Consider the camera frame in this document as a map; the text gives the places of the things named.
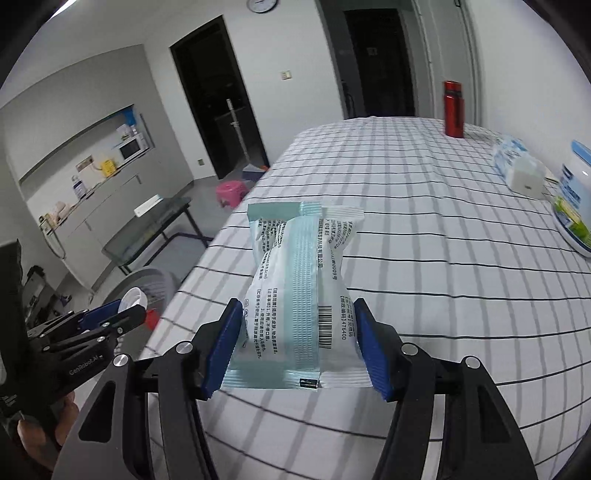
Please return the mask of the person's left hand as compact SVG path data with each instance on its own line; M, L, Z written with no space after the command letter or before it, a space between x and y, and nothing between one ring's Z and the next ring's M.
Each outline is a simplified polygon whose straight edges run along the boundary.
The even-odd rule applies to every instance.
M62 401L63 408L58 414L58 423L54 432L55 442L59 446L64 445L79 414L74 392L70 392ZM53 471L59 453L41 426L35 421L23 418L18 422L17 432L27 454L49 471Z

